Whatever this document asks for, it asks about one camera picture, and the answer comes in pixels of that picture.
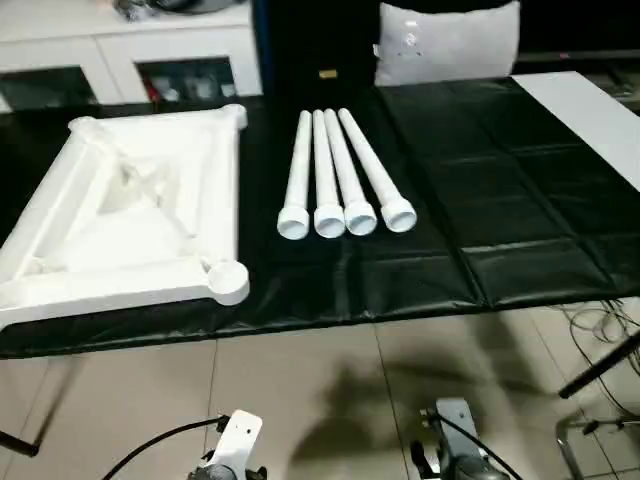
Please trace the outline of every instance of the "glass cabinet door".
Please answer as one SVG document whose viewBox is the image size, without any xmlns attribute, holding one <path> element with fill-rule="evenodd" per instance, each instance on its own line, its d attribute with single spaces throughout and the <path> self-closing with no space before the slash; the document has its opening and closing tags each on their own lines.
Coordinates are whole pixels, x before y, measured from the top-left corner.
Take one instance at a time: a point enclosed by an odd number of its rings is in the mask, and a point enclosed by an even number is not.
<svg viewBox="0 0 640 480">
<path fill-rule="evenodd" d="M 127 103 L 261 93 L 249 27 L 105 35 L 105 62 Z"/>
<path fill-rule="evenodd" d="M 237 95 L 228 57 L 136 63 L 151 102 L 209 101 Z"/>
<path fill-rule="evenodd" d="M 0 112 L 121 102 L 91 38 L 0 44 Z"/>
<path fill-rule="evenodd" d="M 80 67 L 0 73 L 0 95 L 11 110 L 97 103 Z"/>
</svg>

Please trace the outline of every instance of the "black cable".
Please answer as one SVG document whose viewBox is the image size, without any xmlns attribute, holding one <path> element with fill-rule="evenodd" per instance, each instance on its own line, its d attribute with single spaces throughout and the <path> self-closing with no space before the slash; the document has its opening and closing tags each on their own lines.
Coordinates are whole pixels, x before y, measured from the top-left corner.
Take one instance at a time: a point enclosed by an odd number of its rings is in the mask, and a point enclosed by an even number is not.
<svg viewBox="0 0 640 480">
<path fill-rule="evenodd" d="M 213 425 L 215 423 L 221 423 L 221 424 L 223 423 L 223 424 L 226 425 L 226 423 L 228 421 L 229 421 L 229 417 L 227 417 L 226 415 L 222 415 L 222 416 L 220 416 L 218 418 L 209 418 L 207 420 L 202 420 L 201 422 L 195 422 L 195 423 L 189 423 L 187 425 L 182 425 L 181 427 L 177 427 L 177 428 L 174 428 L 173 430 L 169 430 L 168 432 L 162 433 L 162 434 L 158 435 L 157 437 L 152 438 L 148 442 L 140 445 L 138 448 L 136 448 L 131 453 L 129 453 L 129 455 L 127 455 L 122 460 L 120 460 L 118 462 L 118 464 L 115 467 L 113 467 L 109 471 L 109 473 L 107 473 L 102 478 L 102 480 L 111 480 L 115 476 L 115 474 L 118 473 L 120 470 L 122 470 L 122 468 L 127 463 L 129 463 L 135 457 L 140 455 L 146 449 L 148 449 L 150 447 L 153 447 L 156 443 L 160 443 L 162 440 L 166 440 L 169 437 L 173 437 L 174 435 L 177 435 L 178 433 L 186 432 L 187 430 L 193 430 L 193 429 L 200 428 L 200 427 L 206 427 L 207 425 Z"/>
<path fill-rule="evenodd" d="M 631 317 L 629 317 L 626 312 L 624 312 L 624 310 L 622 309 L 623 304 L 619 300 L 614 300 L 613 302 L 606 300 L 601 302 L 601 305 L 602 305 L 601 308 L 582 308 L 582 309 L 581 308 L 565 309 L 563 307 L 556 308 L 557 310 L 562 311 L 565 318 L 568 320 L 569 333 L 571 335 L 571 340 L 576 346 L 576 349 L 580 352 L 580 355 L 582 356 L 582 358 L 584 358 L 584 360 L 589 364 L 589 366 L 593 366 L 593 362 L 591 361 L 589 356 L 586 354 L 584 349 L 580 346 L 578 339 L 575 336 L 574 328 L 578 328 L 583 331 L 590 331 L 593 334 L 593 336 L 602 343 L 614 344 L 614 343 L 617 343 L 620 339 L 618 340 L 611 339 L 607 334 L 604 333 L 604 329 L 607 326 L 607 322 L 609 320 L 614 319 L 620 324 L 622 329 L 622 335 L 625 338 L 631 335 L 629 333 L 628 324 L 640 326 L 635 321 L 633 321 L 633 319 L 631 319 Z M 596 325 L 594 325 L 593 327 L 585 327 L 584 325 L 580 325 L 577 322 L 578 317 L 589 312 L 600 312 L 600 313 L 603 313 L 604 315 L 598 321 L 598 323 L 596 323 Z M 632 360 L 632 358 L 635 358 L 635 361 L 638 363 L 638 365 L 634 365 L 634 360 Z M 628 360 L 629 360 L 629 364 L 631 365 L 631 368 L 633 368 L 633 370 L 640 376 L 640 352 L 638 351 L 634 352 L 629 357 Z M 613 393 L 611 393 L 611 390 L 609 390 L 609 388 L 607 387 L 607 384 L 605 383 L 602 377 L 598 377 L 598 382 L 600 383 L 600 387 L 602 388 L 603 393 L 613 405 L 615 405 L 618 409 L 620 409 L 627 415 L 635 415 L 633 412 L 631 412 L 629 409 L 624 407 L 616 399 Z"/>
<path fill-rule="evenodd" d="M 427 413 L 427 418 L 429 419 L 429 421 L 438 420 L 440 422 L 446 423 L 447 425 L 449 425 L 454 430 L 457 430 L 459 433 L 461 433 L 466 438 L 468 438 L 473 443 L 475 443 L 477 447 L 480 447 L 485 452 L 487 452 L 487 454 L 491 458 L 493 458 L 496 462 L 498 462 L 500 464 L 500 466 L 502 468 L 504 468 L 507 472 L 509 472 L 509 474 L 514 478 L 514 480 L 522 480 L 522 477 L 520 475 L 518 475 L 518 473 L 513 468 L 511 468 L 511 466 L 509 466 L 509 464 L 507 462 L 505 462 L 502 458 L 500 458 L 500 456 L 498 456 L 497 453 L 495 453 L 493 450 L 491 450 L 489 447 L 487 447 L 484 443 L 482 443 L 479 438 L 477 438 L 474 435 L 471 435 L 469 432 L 467 432 L 464 428 L 459 427 L 458 425 L 453 423 L 451 420 L 443 417 L 439 413 L 429 412 L 429 413 Z"/>
</svg>

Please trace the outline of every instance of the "black table cover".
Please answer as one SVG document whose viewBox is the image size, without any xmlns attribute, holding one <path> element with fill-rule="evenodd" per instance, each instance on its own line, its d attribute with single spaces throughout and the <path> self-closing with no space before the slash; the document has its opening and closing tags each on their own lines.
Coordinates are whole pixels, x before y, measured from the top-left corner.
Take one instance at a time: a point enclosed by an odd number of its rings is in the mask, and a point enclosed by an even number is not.
<svg viewBox="0 0 640 480">
<path fill-rule="evenodd" d="M 275 225 L 299 110 L 262 97 L 242 103 L 239 256 L 251 274 L 249 298 L 10 325 L 0 332 L 0 358 L 640 294 L 640 193 L 511 79 L 370 89 L 334 105 L 351 110 L 416 208 L 416 228 L 401 235 L 380 220 L 363 238 L 281 238 Z M 66 140 L 69 120 L 153 108 L 0 116 L 0 236 Z M 176 109 L 188 107 L 163 108 Z"/>
</svg>

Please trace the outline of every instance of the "white table surface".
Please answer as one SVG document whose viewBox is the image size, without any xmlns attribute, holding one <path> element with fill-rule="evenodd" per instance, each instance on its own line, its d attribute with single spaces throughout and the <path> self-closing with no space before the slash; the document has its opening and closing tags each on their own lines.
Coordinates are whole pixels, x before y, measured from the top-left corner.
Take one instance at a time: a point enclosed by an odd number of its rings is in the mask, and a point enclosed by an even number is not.
<svg viewBox="0 0 640 480">
<path fill-rule="evenodd" d="M 640 191 L 640 117 L 576 72 L 513 79 Z"/>
</svg>

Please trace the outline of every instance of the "tile floor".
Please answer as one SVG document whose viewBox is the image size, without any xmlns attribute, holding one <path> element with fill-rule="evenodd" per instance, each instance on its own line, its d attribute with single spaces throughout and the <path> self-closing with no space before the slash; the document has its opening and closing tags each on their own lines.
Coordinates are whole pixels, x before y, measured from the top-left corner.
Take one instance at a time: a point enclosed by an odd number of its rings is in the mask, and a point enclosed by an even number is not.
<svg viewBox="0 0 640 480">
<path fill-rule="evenodd" d="M 625 308 L 640 320 L 640 301 Z M 576 337 L 592 360 L 610 348 L 590 332 Z M 461 396 L 483 441 L 523 478 L 562 480 L 556 422 L 617 413 L 597 385 L 556 397 L 585 364 L 564 314 L 549 308 L 0 361 L 0 429 L 42 438 L 33 459 L 0 449 L 0 479 L 100 480 L 156 434 L 242 408 L 264 419 L 251 464 L 267 466 L 271 479 L 417 480 L 411 441 L 434 457 L 420 408 Z M 628 364 L 605 381 L 640 411 Z M 634 433 L 572 435 L 583 473 L 640 480 Z M 217 438 L 213 429 L 174 437 L 117 478 L 186 479 Z"/>
</svg>

